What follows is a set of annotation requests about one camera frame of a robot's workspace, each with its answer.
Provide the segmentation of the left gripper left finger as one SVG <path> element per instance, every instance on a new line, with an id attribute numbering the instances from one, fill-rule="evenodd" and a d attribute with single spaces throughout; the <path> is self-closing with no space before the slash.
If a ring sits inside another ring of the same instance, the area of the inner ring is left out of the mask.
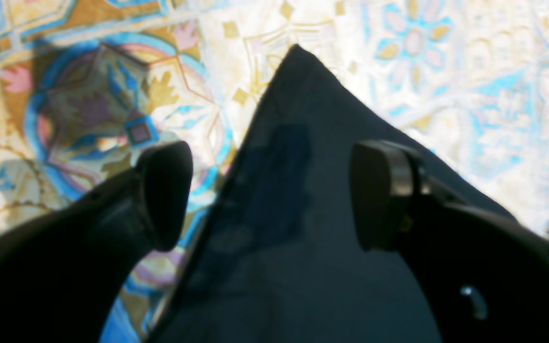
<path id="1" fill-rule="evenodd" d="M 97 343 L 132 269 L 179 241 L 192 176 L 187 143 L 153 146 L 67 209 L 0 236 L 0 343 Z"/>

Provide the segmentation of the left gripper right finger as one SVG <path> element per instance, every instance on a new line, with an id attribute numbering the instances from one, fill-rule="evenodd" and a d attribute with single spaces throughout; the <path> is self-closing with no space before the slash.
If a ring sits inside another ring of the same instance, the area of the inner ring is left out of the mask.
<path id="1" fill-rule="evenodd" d="M 349 188 L 365 252 L 398 252 L 445 343 L 549 343 L 549 241 L 470 205 L 413 149 L 354 144 Z"/>

